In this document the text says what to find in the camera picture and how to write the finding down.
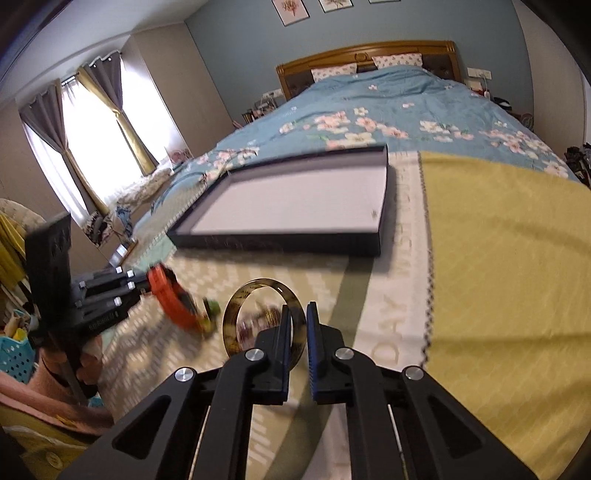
pink cloth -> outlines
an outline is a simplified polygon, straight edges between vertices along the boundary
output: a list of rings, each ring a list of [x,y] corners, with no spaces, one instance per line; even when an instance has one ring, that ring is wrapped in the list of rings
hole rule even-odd
[[[113,426],[107,409],[79,406],[70,390],[51,376],[43,362],[28,385],[0,372],[0,403],[73,432],[102,435]]]

gray curtain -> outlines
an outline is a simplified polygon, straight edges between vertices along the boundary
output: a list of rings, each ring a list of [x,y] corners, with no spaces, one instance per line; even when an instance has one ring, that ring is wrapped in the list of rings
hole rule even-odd
[[[78,69],[79,82],[115,114],[119,128],[143,175],[152,173],[158,162],[141,141],[123,110],[121,54],[116,51]]]
[[[88,212],[98,210],[102,215],[109,213],[107,206],[90,186],[68,147],[60,81],[56,80],[45,93],[39,93],[32,103],[20,110],[20,115],[22,121],[31,130],[61,154],[76,187],[80,190]]]

white curtain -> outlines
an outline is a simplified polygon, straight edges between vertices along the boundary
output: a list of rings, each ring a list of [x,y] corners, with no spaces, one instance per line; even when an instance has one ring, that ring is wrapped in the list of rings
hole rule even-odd
[[[133,68],[126,68],[121,60],[121,86],[123,109],[135,131],[154,158],[162,163],[168,159],[170,116],[154,82]]]
[[[142,177],[115,114],[73,79],[63,87],[68,145],[82,173],[107,204]]]
[[[78,225],[82,225],[88,217],[88,211],[64,159],[26,124],[23,124],[23,127],[37,162],[47,181],[49,181],[49,185],[53,188],[62,205],[72,214],[74,221]]]

blue floral duvet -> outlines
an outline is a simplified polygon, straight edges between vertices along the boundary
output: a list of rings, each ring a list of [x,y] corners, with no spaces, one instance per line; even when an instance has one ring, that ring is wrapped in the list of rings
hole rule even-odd
[[[223,168],[269,158],[383,143],[390,152],[466,155],[578,181],[545,143],[493,102],[422,68],[394,66],[319,81],[190,162],[165,195],[194,184],[202,173],[217,176]]]

blue plastic basket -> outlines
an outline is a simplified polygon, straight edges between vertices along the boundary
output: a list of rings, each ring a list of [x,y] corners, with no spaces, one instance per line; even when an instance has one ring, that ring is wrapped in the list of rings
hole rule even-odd
[[[28,383],[34,363],[35,350],[28,339],[17,342],[9,337],[0,337],[0,371],[19,382]]]

